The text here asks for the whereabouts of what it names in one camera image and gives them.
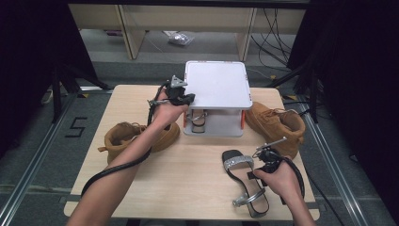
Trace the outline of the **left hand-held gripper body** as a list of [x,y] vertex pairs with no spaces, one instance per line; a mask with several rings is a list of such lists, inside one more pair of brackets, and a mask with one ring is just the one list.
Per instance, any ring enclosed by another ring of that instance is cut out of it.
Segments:
[[167,84],[166,95],[173,105],[177,105],[178,101],[186,100],[184,98],[186,83],[176,75],[171,77]]

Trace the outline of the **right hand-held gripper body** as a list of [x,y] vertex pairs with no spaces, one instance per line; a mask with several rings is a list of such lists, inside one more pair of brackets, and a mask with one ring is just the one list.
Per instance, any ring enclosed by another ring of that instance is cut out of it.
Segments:
[[282,161],[282,156],[279,152],[272,148],[273,145],[279,144],[286,140],[286,137],[282,137],[276,141],[265,143],[264,145],[258,147],[255,153],[252,155],[253,158],[259,158],[264,162],[264,165],[261,167],[261,170],[267,173],[273,173],[279,167],[280,162]]

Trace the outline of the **white two-tier shoe rack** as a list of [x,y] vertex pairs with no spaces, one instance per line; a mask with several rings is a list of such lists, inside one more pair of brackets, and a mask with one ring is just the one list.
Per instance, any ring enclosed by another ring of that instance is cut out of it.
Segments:
[[[184,115],[184,133],[188,136],[240,137],[244,133],[245,110],[252,107],[246,67],[237,61],[187,61],[185,93],[195,100]],[[191,132],[188,119],[192,109],[207,111],[205,132]]]

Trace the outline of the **tan suede ankle boot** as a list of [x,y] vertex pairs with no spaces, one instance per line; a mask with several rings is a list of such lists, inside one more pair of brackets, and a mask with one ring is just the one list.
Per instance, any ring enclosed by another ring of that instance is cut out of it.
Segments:
[[292,159],[297,156],[299,146],[304,140],[306,125],[295,110],[271,109],[259,102],[254,102],[251,109],[245,113],[245,121],[267,143],[286,137],[285,141],[273,145],[272,148],[280,155],[288,155]]
[[[141,135],[146,125],[137,122],[120,122],[112,127],[104,136],[104,146],[99,147],[99,152],[108,152],[107,163],[111,163],[128,145]],[[171,146],[180,136],[180,127],[174,122],[164,129],[152,145],[152,152],[161,152]]]

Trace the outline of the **person's right hand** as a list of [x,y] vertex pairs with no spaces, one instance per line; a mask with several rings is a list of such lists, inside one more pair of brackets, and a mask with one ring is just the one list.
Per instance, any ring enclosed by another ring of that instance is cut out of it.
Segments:
[[288,206],[294,206],[303,201],[295,173],[285,161],[280,163],[279,168],[273,173],[255,169],[253,174],[281,196]]

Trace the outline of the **person's left hand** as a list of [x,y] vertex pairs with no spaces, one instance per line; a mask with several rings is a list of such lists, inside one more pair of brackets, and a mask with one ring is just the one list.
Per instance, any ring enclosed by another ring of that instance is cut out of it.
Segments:
[[162,101],[162,104],[157,104],[153,113],[152,128],[163,130],[168,125],[172,124],[180,118],[188,109],[188,105],[173,105],[167,101],[166,90],[162,89],[157,100]]

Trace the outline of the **clear plastic bag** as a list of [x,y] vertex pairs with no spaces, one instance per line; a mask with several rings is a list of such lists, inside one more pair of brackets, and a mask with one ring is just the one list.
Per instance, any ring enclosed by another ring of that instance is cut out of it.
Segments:
[[187,46],[189,45],[195,38],[191,36],[187,36],[184,33],[173,33],[168,36],[168,42],[173,45],[178,46]]

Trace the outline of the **beige wooden desk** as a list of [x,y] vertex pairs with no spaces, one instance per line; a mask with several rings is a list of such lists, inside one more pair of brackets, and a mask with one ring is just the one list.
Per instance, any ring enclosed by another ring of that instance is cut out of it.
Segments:
[[275,32],[295,35],[305,14],[303,9],[285,8],[70,4],[69,9],[80,29],[119,30],[130,59],[137,57],[147,30],[166,30],[233,33],[238,58],[244,61],[251,34],[269,32],[266,23],[276,21]]

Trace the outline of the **black metal stand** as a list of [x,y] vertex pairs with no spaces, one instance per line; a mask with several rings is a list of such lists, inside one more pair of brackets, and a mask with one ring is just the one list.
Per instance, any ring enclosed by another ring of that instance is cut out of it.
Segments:
[[282,78],[273,80],[267,87],[276,88],[296,76],[297,80],[295,82],[294,91],[296,94],[304,94],[306,90],[310,92],[310,116],[313,121],[317,123],[317,75],[316,70],[309,60],[306,60],[301,66],[287,73]]
[[64,87],[68,93],[76,94],[81,92],[82,89],[78,85],[76,78],[83,78],[89,83],[95,85],[102,90],[111,90],[112,87],[106,83],[100,81],[96,74],[89,75],[84,73],[82,70],[67,65],[64,63],[56,63],[52,72],[52,91],[53,91],[53,103],[54,103],[54,116],[53,122],[56,122],[62,113],[61,105],[61,87]]

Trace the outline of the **black curtain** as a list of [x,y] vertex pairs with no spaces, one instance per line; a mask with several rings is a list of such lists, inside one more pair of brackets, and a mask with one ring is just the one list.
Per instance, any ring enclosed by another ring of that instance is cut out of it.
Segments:
[[327,105],[399,224],[399,0],[306,0],[290,68],[314,57]]
[[0,158],[58,77],[99,85],[67,0],[0,0]]

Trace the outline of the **metal floor rail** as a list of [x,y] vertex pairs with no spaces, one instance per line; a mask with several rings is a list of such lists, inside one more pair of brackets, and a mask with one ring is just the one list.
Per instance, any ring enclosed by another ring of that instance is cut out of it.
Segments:
[[347,180],[345,179],[342,170],[339,167],[337,160],[335,159],[330,147],[327,144],[327,140],[323,135],[319,123],[316,119],[316,104],[307,102],[304,95],[297,96],[300,102],[300,108],[305,111],[309,110],[309,113],[305,114],[305,122],[311,131],[311,134],[318,146],[320,154],[323,156],[328,172],[337,188],[342,201],[348,211],[355,226],[369,226],[369,222],[366,219],[364,212],[362,211],[359,202],[357,201],[353,191],[351,190]]
[[46,130],[45,136],[40,140],[39,147],[33,153],[28,165],[24,168],[24,173],[16,184],[8,188],[9,196],[5,203],[0,207],[0,226],[9,226],[11,223],[32,180],[36,176],[46,154],[53,144],[56,134],[58,133],[68,110],[71,108],[71,105],[76,98],[76,94],[66,95],[64,102],[61,104],[59,115],[52,120]]

